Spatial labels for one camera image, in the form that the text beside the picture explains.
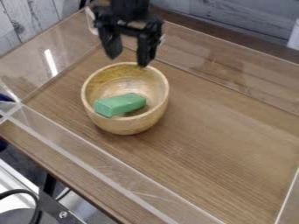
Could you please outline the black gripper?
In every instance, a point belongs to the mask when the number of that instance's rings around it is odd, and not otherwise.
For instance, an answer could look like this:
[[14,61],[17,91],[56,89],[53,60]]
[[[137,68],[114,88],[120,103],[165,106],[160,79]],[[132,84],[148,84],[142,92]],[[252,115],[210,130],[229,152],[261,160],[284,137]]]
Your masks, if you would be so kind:
[[154,59],[164,24],[149,12],[149,0],[110,0],[108,5],[96,4],[92,12],[106,56],[113,60],[122,52],[120,35],[124,34],[137,38],[136,62],[146,67]]

